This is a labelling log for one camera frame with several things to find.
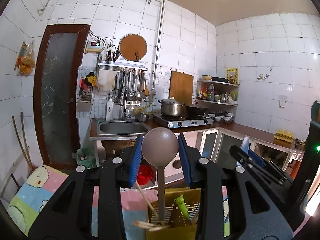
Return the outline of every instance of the soap dispenser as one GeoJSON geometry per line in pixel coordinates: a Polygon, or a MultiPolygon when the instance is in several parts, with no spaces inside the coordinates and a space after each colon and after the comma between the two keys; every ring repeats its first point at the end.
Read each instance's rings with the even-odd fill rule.
{"type": "Polygon", "coordinates": [[[106,103],[106,120],[113,120],[113,105],[114,102],[112,101],[112,95],[110,95],[110,98],[106,103]]]}

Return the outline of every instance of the brown plastic spoon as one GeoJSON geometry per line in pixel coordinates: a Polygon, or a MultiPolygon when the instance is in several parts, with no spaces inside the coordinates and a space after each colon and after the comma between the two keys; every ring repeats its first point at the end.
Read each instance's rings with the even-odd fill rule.
{"type": "Polygon", "coordinates": [[[179,149],[178,139],[167,128],[149,131],[141,145],[144,159],[157,168],[159,220],[164,220],[164,168],[175,158],[179,149]]]}

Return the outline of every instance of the round cutting board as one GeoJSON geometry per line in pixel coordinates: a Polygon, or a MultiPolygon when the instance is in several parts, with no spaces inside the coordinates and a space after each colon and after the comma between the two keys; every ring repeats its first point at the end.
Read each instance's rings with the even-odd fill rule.
{"type": "Polygon", "coordinates": [[[147,53],[147,43],[143,37],[138,34],[128,34],[124,36],[119,44],[119,51],[126,60],[137,61],[136,53],[139,59],[142,59],[147,53]]]}

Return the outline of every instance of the green trash bag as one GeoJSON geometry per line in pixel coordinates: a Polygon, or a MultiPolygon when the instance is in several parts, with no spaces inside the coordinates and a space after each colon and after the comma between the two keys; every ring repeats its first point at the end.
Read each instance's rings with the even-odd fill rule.
{"type": "Polygon", "coordinates": [[[76,161],[78,165],[86,166],[88,169],[95,168],[97,165],[94,149],[87,147],[77,150],[76,161]]]}

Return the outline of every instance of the spoon handle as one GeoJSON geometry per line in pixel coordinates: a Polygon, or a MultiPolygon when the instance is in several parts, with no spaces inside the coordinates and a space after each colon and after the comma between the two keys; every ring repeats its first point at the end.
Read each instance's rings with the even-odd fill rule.
{"type": "Polygon", "coordinates": [[[158,212],[159,220],[164,220],[164,167],[157,167],[158,172],[158,212]]]}

